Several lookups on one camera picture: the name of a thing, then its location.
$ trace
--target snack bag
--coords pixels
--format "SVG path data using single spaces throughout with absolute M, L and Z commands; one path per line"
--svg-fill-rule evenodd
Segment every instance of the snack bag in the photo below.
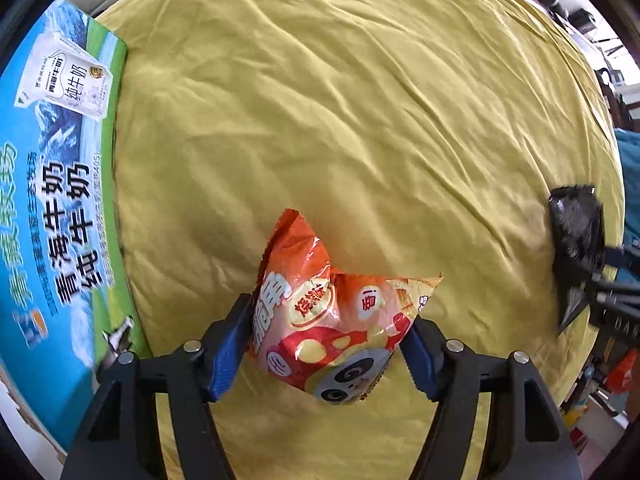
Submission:
M 365 396 L 441 278 L 343 274 L 300 213 L 287 209 L 254 292 L 258 366 L 332 404 Z
M 60 32 L 43 32 L 31 48 L 14 105 L 43 99 L 99 121 L 107 116 L 113 76 Z

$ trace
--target metal bolt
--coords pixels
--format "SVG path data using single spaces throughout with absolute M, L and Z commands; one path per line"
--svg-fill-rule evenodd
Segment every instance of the metal bolt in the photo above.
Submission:
M 458 341 L 457 339 L 449 339 L 447 341 L 447 349 L 452 352 L 462 352 L 465 346 L 462 344 L 462 341 Z
M 133 354 L 131 352 L 124 352 L 118 356 L 118 362 L 121 365 L 128 365 L 133 362 Z
M 202 348 L 202 345 L 197 339 L 190 339 L 184 345 L 182 345 L 182 348 L 185 352 L 192 354 L 200 350 Z
M 518 350 L 517 352 L 513 353 L 513 358 L 519 362 L 520 364 L 526 364 L 529 362 L 529 356 L 527 354 L 525 354 L 523 351 Z

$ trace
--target yellow bedsheet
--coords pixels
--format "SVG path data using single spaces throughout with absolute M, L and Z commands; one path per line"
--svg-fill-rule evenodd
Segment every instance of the yellow bedsheet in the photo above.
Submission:
M 123 0 L 100 21 L 129 46 L 115 179 L 154 352 L 252 290 L 292 207 L 345 272 L 442 272 L 424 315 L 478 352 L 528 352 L 562 399 L 594 331 L 583 315 L 556 337 L 546 199 L 595 184 L 617 244 L 624 197 L 593 73 L 542 12 L 523 0 Z M 366 401 L 337 407 L 245 359 L 212 410 L 241 480 L 397 479 L 434 405 L 397 354 Z

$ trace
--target orange bag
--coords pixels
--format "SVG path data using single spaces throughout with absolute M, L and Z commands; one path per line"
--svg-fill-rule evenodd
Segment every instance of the orange bag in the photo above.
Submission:
M 258 272 L 252 353 L 263 370 L 328 402 L 361 398 L 441 279 L 343 274 L 287 209 Z

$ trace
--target cartoon panda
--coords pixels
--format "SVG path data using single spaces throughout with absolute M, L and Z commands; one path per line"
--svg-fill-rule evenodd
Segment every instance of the cartoon panda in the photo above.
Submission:
M 386 348 L 367 348 L 350 356 L 338 367 L 327 367 L 327 374 L 314 395 L 332 404 L 342 404 L 362 396 L 384 370 L 391 352 Z

